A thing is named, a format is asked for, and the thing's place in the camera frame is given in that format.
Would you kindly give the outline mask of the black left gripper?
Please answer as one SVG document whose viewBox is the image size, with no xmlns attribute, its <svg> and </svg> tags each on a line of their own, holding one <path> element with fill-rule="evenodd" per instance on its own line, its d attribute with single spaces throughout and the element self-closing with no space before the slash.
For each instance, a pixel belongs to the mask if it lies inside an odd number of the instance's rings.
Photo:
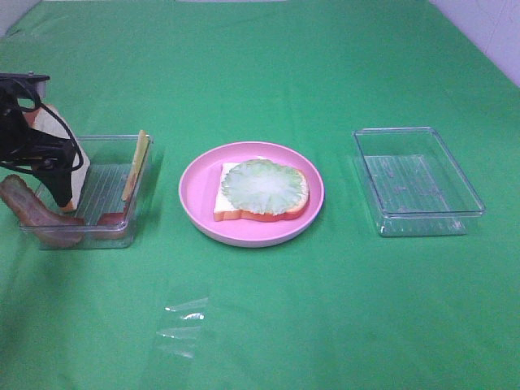
<svg viewBox="0 0 520 390">
<path fill-rule="evenodd" d="M 67 137 L 32 128 L 24 115 L 39 109 L 65 130 Z M 21 173 L 42 172 L 39 180 L 62 210 L 74 210 L 72 172 L 81 168 L 81 150 L 68 124 L 42 100 L 15 98 L 1 90 L 1 166 Z"/>
</svg>

